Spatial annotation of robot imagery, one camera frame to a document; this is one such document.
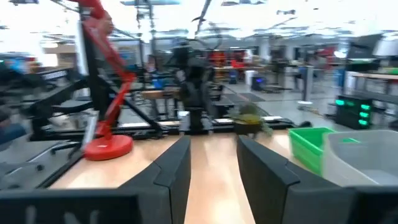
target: metal stand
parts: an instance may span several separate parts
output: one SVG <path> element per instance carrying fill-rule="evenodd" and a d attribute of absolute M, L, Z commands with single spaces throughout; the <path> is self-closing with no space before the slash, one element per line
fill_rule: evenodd
<path fill-rule="evenodd" d="M 298 101 L 299 110 L 313 111 L 314 109 L 310 106 L 311 102 L 311 91 L 313 85 L 313 66 L 307 66 L 307 74 L 304 77 L 304 90 L 302 94 L 302 100 Z"/>

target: white container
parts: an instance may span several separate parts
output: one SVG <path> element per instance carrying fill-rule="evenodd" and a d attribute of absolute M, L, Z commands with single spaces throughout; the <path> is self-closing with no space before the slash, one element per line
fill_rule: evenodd
<path fill-rule="evenodd" d="M 251 86 L 251 77 L 256 74 L 256 71 L 253 70 L 247 70 L 244 72 L 244 79 L 245 83 L 249 86 Z"/>
<path fill-rule="evenodd" d="M 390 130 L 326 135 L 323 177 L 340 186 L 398 185 L 396 139 Z"/>

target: desk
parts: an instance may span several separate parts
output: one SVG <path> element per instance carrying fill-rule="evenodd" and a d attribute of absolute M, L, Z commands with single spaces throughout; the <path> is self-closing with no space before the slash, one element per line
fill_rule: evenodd
<path fill-rule="evenodd" d="M 254 224 L 239 174 L 235 137 L 233 133 L 191 137 L 192 177 L 186 224 Z M 145 169 L 177 139 L 178 136 L 167 136 L 135 141 L 132 152 L 110 161 L 81 160 L 51 189 L 118 187 Z M 292 157 L 286 131 L 274 131 L 271 138 L 259 134 L 258 142 L 301 166 Z"/>
<path fill-rule="evenodd" d="M 169 104 L 168 100 L 173 99 L 173 115 L 174 118 L 177 119 L 177 113 L 178 113 L 178 92 L 180 91 L 180 88 L 171 88 L 169 90 L 147 90 L 147 91 L 142 91 L 142 97 L 150 100 L 151 103 L 151 108 L 152 108 L 152 116 L 159 121 L 160 120 L 160 115 L 165 115 L 166 119 L 169 119 Z M 157 107 L 157 99 L 164 99 L 164 106 L 165 106 L 165 113 L 159 113 L 158 107 Z"/>
<path fill-rule="evenodd" d="M 398 105 L 398 96 L 390 95 L 391 83 L 394 80 L 398 80 L 398 75 L 388 75 L 388 74 L 382 74 L 382 73 L 354 73 L 352 76 L 356 77 L 355 87 L 354 87 L 355 95 L 359 95 L 364 98 L 370 98 L 373 100 Z M 361 87 L 358 86 L 358 81 L 357 81 L 358 78 L 365 79 L 363 86 L 361 86 Z M 378 78 L 378 79 L 386 80 L 387 83 L 386 83 L 386 87 L 384 89 L 384 93 L 375 93 L 375 92 L 368 91 L 366 88 L 368 78 Z"/>

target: gray floor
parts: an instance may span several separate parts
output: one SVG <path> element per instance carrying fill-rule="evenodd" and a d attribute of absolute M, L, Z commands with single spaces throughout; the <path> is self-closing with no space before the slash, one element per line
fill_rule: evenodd
<path fill-rule="evenodd" d="M 288 78 L 287 87 L 292 88 L 292 79 Z M 237 85 L 226 85 L 227 90 L 224 93 L 252 93 L 256 96 L 264 99 L 262 102 L 258 102 L 257 105 L 268 113 L 281 116 L 284 118 L 291 119 L 295 123 L 301 123 L 303 121 L 310 121 L 314 127 L 328 127 L 337 131 L 348 130 L 344 126 L 335 124 L 329 119 L 325 119 L 323 116 L 313 114 L 307 111 L 300 111 L 297 109 L 297 101 L 301 99 L 301 93 L 293 93 L 292 91 L 284 91 L 282 93 L 260 93 L 257 91 L 251 91 L 249 86 L 239 83 Z M 381 87 L 376 83 L 373 85 L 375 91 L 381 91 Z M 333 113 L 334 108 L 328 106 L 329 103 L 334 102 L 336 95 L 339 94 L 339 89 L 334 87 L 333 80 L 323 80 L 321 83 L 315 84 L 315 91 L 312 95 L 313 107 L 317 108 L 321 114 Z M 164 100 L 157 101 L 159 110 L 163 111 Z M 142 102 L 139 106 L 140 109 L 149 114 L 150 103 Z M 385 118 L 384 116 L 375 116 L 373 128 L 385 128 L 388 121 L 392 118 Z M 120 122 L 122 123 L 137 123 L 143 122 L 140 117 L 136 116 L 130 109 L 122 110 Z M 22 124 L 29 130 L 29 121 L 22 119 Z M 45 142 L 28 142 L 26 137 L 18 139 L 17 144 L 14 144 L 13 149 L 9 149 L 0 152 L 0 162 L 22 162 L 33 158 L 40 154 L 50 146 L 53 146 L 54 141 Z"/>

